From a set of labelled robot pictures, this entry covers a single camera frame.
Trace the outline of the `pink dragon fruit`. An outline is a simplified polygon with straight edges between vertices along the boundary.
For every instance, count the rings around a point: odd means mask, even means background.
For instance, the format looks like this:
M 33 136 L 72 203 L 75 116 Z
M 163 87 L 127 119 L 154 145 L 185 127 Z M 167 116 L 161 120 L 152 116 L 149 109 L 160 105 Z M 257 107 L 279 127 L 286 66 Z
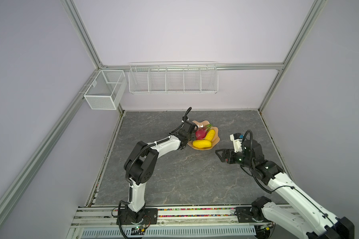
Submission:
M 204 127 L 199 128 L 195 132 L 195 137 L 197 140 L 204 139 L 207 132 L 212 128 L 212 124 L 205 125 Z

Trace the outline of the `yellow mango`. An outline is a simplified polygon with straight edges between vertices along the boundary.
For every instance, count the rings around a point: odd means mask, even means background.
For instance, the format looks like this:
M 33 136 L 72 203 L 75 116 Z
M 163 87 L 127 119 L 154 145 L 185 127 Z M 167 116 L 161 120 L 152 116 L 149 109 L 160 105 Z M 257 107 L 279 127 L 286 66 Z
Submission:
M 214 136 L 215 136 L 215 130 L 214 129 L 210 129 L 208 132 L 207 132 L 207 134 L 206 134 L 206 136 L 205 136 L 205 140 L 208 140 L 208 141 L 213 141 L 213 139 L 214 139 Z
M 197 149 L 205 149 L 212 147 L 212 142 L 206 139 L 194 140 L 192 146 Z

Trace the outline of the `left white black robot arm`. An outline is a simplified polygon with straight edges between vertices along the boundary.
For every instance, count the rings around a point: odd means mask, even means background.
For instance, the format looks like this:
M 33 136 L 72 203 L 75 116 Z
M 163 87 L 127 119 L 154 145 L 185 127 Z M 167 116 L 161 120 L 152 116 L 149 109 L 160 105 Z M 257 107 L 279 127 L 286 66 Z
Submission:
M 126 221 L 133 224 L 143 221 L 146 183 L 152 177 L 159 157 L 184 149 L 198 129 L 198 126 L 187 117 L 191 110 L 191 107 L 187 109 L 180 126 L 169 132 L 167 137 L 151 143 L 140 141 L 135 145 L 124 164 L 129 193 L 128 201 L 120 201 L 124 209 L 119 210 L 118 218 L 125 217 Z

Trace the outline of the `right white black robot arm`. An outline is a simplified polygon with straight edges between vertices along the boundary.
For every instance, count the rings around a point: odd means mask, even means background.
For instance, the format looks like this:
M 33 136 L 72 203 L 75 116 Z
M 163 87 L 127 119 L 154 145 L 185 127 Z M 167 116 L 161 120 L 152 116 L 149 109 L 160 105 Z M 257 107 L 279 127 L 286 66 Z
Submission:
M 257 141 L 234 139 L 233 146 L 216 150 L 220 161 L 247 168 L 261 189 L 268 194 L 277 193 L 299 214 L 295 216 L 270 199 L 260 197 L 252 202 L 253 220 L 271 221 L 299 239 L 355 238 L 355 225 L 348 218 L 337 217 L 308 196 L 279 165 L 265 159 Z

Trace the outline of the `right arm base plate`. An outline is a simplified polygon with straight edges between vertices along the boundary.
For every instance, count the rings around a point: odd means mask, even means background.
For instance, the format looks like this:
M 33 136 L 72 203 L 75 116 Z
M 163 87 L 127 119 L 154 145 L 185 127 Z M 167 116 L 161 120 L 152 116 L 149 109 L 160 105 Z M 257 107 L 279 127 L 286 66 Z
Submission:
M 236 207 L 234 215 L 239 223 L 271 223 L 259 209 L 252 209 L 251 206 Z

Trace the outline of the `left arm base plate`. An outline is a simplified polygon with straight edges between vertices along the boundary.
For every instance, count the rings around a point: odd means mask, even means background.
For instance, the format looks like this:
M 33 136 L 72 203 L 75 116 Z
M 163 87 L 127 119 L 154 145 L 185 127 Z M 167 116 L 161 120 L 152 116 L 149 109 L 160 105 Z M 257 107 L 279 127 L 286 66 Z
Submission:
M 118 214 L 117 224 L 121 223 L 121 225 L 155 225 L 158 220 L 158 208 L 142 208 L 138 212 L 134 212 L 129 208 L 122 208 Z

